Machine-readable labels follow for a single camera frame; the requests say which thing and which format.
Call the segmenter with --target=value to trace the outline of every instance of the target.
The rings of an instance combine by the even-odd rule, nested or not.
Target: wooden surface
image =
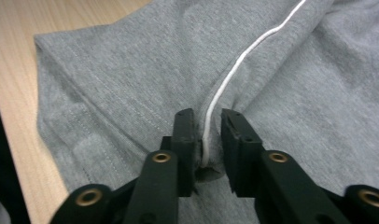
[[[33,35],[109,24],[149,0],[0,0],[0,113],[32,223],[48,223],[67,196],[36,126]]]

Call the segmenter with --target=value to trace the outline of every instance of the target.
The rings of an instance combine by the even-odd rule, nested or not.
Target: wooden table
[[[0,113],[32,223],[48,223],[67,190],[36,126],[33,35],[109,24],[149,0],[0,0]]]

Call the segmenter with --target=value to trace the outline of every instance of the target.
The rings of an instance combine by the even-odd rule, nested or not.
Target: white stripe
[[[231,71],[228,73],[228,75],[225,77],[224,81],[222,82],[221,86],[218,88],[215,96],[213,97],[212,102],[210,103],[209,107],[207,108],[206,112],[206,118],[204,120],[204,136],[202,137],[203,144],[204,144],[204,154],[202,156],[202,162],[201,167],[206,167],[207,163],[209,161],[210,157],[210,147],[209,147],[209,136],[210,136],[210,125],[211,125],[211,117],[213,114],[213,110],[216,107],[217,101],[219,97],[224,92],[225,88],[227,87],[228,83],[230,82],[231,78],[237,71],[239,65],[242,63],[242,61],[245,59],[248,53],[251,52],[260,42],[262,42],[264,39],[266,39],[268,36],[273,35],[277,33],[280,29],[282,29],[286,23],[291,19],[291,17],[300,9],[300,7],[306,2],[306,0],[301,0],[301,2],[294,7],[294,9],[291,10],[289,15],[286,17],[286,19],[278,26],[274,27],[273,29],[267,31],[263,35],[261,35],[253,44],[251,44],[236,60],[235,65],[231,69]]]

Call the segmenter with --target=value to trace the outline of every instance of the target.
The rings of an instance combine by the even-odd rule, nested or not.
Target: black plastic part
[[[344,194],[345,210],[353,223],[379,224],[379,189],[354,185]]]
[[[132,198],[136,183],[137,178],[113,191],[109,205],[113,213],[111,224],[119,224],[125,218],[126,210]]]
[[[175,114],[175,126],[170,140],[170,150],[178,157],[178,195],[189,197],[195,185],[195,150],[198,143],[192,109],[181,110]]]
[[[231,189],[238,197],[255,197],[260,180],[254,164],[265,151],[262,141],[241,113],[223,109],[221,118],[224,165]]]
[[[283,218],[274,204],[271,195],[268,193],[268,188],[265,185],[260,185],[257,188],[257,196],[255,200],[255,209],[257,217],[261,224],[282,224]]]
[[[285,152],[262,153],[260,173],[284,223],[350,223],[323,190]]]
[[[80,195],[87,191],[95,192],[98,190],[101,193],[101,198],[96,203],[90,205],[78,205],[78,198],[82,198],[82,202],[91,200],[92,193],[87,196],[81,197]],[[110,200],[112,192],[109,187],[105,185],[90,184],[79,189],[76,189],[66,201],[62,204],[61,208],[57,211],[51,224],[61,223],[110,223],[113,218],[112,210],[110,209]]]
[[[161,161],[155,161],[158,155]],[[169,150],[148,154],[137,179],[123,224],[176,224],[178,217],[177,155]]]

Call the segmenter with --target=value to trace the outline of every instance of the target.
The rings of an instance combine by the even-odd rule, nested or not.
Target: gray sweatshirt
[[[318,185],[379,188],[377,0],[156,0],[35,43],[38,130],[69,191],[136,178],[190,107],[209,169],[180,199],[180,223],[258,223],[224,175],[222,108]]]

